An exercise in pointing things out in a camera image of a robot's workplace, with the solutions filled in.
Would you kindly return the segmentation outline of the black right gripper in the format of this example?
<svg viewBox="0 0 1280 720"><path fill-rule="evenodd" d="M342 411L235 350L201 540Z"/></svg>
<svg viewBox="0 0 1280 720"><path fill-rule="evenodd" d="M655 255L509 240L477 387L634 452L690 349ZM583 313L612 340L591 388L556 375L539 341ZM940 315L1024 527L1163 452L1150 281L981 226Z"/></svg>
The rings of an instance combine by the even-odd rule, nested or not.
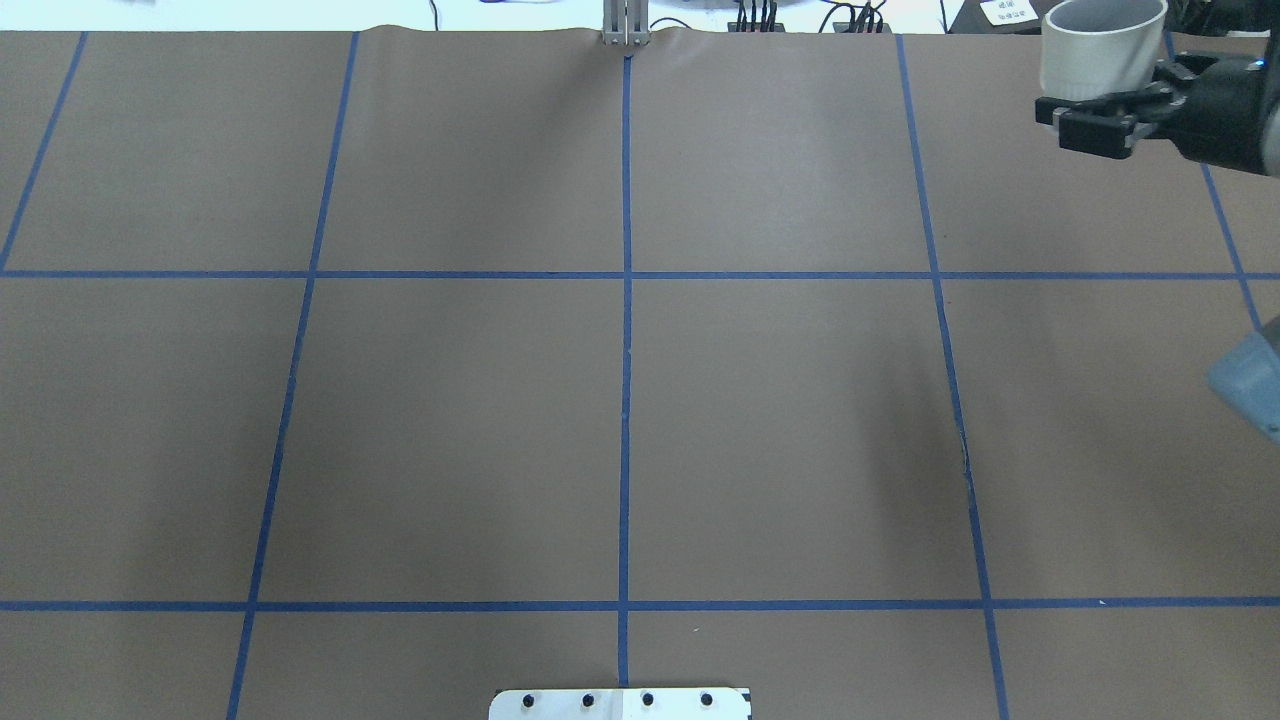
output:
<svg viewBox="0 0 1280 720"><path fill-rule="evenodd" d="M1134 90L1036 100L1036 123L1059 146L1115 160L1165 138L1188 160L1277 177L1277 59L1226 53L1160 58Z"/></svg>

